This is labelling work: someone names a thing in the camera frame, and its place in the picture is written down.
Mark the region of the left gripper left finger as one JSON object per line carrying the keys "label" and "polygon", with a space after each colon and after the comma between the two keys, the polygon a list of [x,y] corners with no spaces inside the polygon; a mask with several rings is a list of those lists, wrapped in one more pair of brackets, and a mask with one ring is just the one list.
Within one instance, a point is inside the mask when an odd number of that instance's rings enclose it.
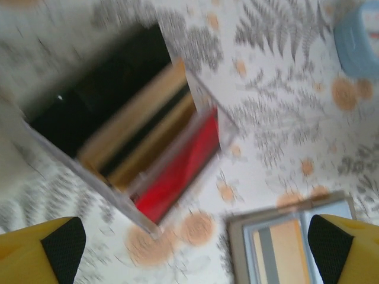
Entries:
{"label": "left gripper left finger", "polygon": [[0,284],[73,284],[85,244],[78,217],[0,234]]}

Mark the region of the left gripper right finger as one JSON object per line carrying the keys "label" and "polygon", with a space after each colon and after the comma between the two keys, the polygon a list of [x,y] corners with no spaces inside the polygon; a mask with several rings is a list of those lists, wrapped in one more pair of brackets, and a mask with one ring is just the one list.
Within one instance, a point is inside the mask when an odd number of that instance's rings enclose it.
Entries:
{"label": "left gripper right finger", "polygon": [[314,215],[307,239],[324,284],[379,284],[379,226]]}

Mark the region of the small box being handled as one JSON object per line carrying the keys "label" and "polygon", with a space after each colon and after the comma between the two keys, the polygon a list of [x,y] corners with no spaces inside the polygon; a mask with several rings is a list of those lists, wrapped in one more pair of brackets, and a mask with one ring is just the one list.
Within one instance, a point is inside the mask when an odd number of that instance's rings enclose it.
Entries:
{"label": "small box being handled", "polygon": [[303,209],[284,214],[273,213],[271,216],[266,217],[262,220],[250,220],[247,223],[243,224],[242,252],[244,253],[244,256],[241,259],[244,261],[244,264],[238,265],[240,272],[236,274],[236,283],[260,284],[259,276],[257,273],[258,269],[253,262],[255,259],[255,251],[253,248],[253,241],[251,237],[252,232],[260,228],[269,227],[273,224],[281,223],[292,219],[297,219],[300,223],[300,231],[301,236],[303,238],[304,251],[306,254],[308,270],[311,278],[310,284],[323,284],[319,270],[315,264],[313,256],[311,255],[309,242],[307,240],[307,233],[309,230],[311,218],[314,215],[319,214],[332,214],[349,219],[353,217],[349,201],[347,199],[340,199],[324,205],[311,206],[309,209]]}

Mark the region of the yellow card with grey stripe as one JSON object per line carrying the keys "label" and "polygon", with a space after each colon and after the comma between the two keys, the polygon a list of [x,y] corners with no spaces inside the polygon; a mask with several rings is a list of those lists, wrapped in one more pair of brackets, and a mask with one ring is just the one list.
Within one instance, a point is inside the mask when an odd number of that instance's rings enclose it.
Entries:
{"label": "yellow card with grey stripe", "polygon": [[310,284],[300,223],[297,219],[251,234],[260,284]]}

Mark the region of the grey metal card holder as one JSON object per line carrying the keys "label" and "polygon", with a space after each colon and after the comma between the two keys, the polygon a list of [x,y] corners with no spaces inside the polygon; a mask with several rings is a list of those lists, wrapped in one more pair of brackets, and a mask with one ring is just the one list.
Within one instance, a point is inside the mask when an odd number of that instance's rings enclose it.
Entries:
{"label": "grey metal card holder", "polygon": [[318,206],[331,203],[340,199],[347,199],[351,206],[351,211],[353,213],[352,219],[356,218],[354,203],[352,196],[348,195],[344,191],[337,191],[329,193],[323,196],[317,196],[303,201],[298,201],[294,204],[285,205],[279,208],[269,208],[261,211],[249,212],[242,215],[236,215],[228,219],[227,221],[227,231],[229,233],[229,242],[230,242],[230,253],[232,257],[233,270],[235,275],[235,284],[236,283],[236,274],[240,272],[238,268],[239,264],[244,264],[244,261],[241,259],[244,256],[242,252],[242,225],[247,223],[250,220],[262,220],[266,217],[271,216],[273,213],[284,214],[293,211],[299,211],[303,209],[309,209],[311,206]]}

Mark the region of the red card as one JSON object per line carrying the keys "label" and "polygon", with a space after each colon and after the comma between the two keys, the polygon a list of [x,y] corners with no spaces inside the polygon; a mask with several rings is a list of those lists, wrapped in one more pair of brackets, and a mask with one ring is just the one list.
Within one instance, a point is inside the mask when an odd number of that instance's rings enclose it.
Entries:
{"label": "red card", "polygon": [[138,195],[136,208],[149,221],[159,224],[219,148],[218,114],[213,108],[182,150]]}

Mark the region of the tan card with black stripe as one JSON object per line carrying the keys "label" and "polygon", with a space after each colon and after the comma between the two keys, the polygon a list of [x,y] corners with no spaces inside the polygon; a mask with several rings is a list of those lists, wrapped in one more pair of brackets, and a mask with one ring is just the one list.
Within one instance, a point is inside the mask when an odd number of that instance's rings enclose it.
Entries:
{"label": "tan card with black stripe", "polygon": [[124,191],[180,135],[195,112],[185,65],[178,59],[89,138],[78,161]]}

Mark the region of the clear acrylic box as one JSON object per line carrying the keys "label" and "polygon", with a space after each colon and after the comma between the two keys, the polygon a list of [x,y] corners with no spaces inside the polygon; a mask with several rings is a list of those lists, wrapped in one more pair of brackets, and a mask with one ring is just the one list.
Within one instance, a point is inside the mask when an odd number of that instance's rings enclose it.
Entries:
{"label": "clear acrylic box", "polygon": [[[42,147],[50,153],[53,157],[57,158],[70,170],[80,176],[89,186],[95,189],[105,200],[107,200],[112,206],[117,208],[122,214],[127,216],[136,225],[147,231],[152,235],[159,235],[170,223],[177,219],[177,205],[190,196],[191,186],[198,182],[207,173],[208,168],[216,161],[217,156],[221,151],[231,145],[235,135],[237,134],[237,126],[232,121],[231,117],[226,113],[225,109],[220,103],[214,99],[213,95],[207,89],[207,87],[192,74],[192,72],[185,67],[185,74],[192,98],[195,103],[196,112],[192,116],[188,125],[177,136],[177,138],[166,148],[162,155],[147,169],[147,171],[139,174],[135,180],[122,191],[108,182],[104,182],[98,176],[95,176],[92,172],[86,169],[78,161],[78,153],[76,156],[70,157],[61,149],[57,148],[53,143],[43,137],[36,130],[32,129],[29,125],[29,121],[36,117],[46,106],[48,106],[54,100],[54,96],[59,91],[70,86],[74,81],[81,79],[81,77],[92,70],[99,62],[105,59],[113,50],[122,45],[125,40],[128,40],[135,32],[142,28],[148,28],[141,25],[134,25],[126,32],[123,32],[120,36],[115,38],[110,44],[107,44],[103,49],[98,50],[89,60],[80,64],[73,69],[69,74],[63,77],[60,81],[51,86],[44,93],[43,101],[39,103],[32,111],[27,115],[27,126],[30,132],[36,138],[36,140],[42,145]],[[184,145],[190,140],[193,134],[201,127],[201,124],[205,121],[210,111],[216,108],[218,114],[219,123],[219,144],[220,148],[218,152],[211,158],[201,173],[193,180],[189,187],[184,191],[182,196],[177,202],[170,208],[169,212],[165,215],[159,224],[154,224],[149,221],[137,208],[135,201],[139,194],[145,192],[147,187],[159,176],[168,163],[182,150]]]}

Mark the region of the floral patterned table mat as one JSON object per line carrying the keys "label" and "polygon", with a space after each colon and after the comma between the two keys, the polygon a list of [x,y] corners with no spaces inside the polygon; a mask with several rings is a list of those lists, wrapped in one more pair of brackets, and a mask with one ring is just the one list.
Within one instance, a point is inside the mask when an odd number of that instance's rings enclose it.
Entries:
{"label": "floral patterned table mat", "polygon": [[154,240],[33,146],[0,234],[75,215],[88,236],[75,284],[234,284],[225,220],[341,189],[379,225],[379,80],[343,72],[333,28],[369,0],[0,0],[0,90],[26,112],[135,23],[157,21],[240,130]]}

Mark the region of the black block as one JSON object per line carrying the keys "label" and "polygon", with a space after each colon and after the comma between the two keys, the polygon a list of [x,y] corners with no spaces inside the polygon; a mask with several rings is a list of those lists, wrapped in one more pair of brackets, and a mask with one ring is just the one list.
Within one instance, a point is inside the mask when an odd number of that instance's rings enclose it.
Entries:
{"label": "black block", "polygon": [[171,61],[159,24],[142,28],[29,121],[70,157]]}

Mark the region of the light blue round container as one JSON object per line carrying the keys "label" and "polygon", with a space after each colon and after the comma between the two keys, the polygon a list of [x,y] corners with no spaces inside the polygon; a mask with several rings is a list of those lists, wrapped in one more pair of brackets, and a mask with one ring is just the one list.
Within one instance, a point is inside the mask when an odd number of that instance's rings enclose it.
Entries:
{"label": "light blue round container", "polygon": [[379,0],[365,1],[335,24],[334,40],[342,70],[356,79],[379,79],[379,55],[370,45],[365,12],[379,12]]}

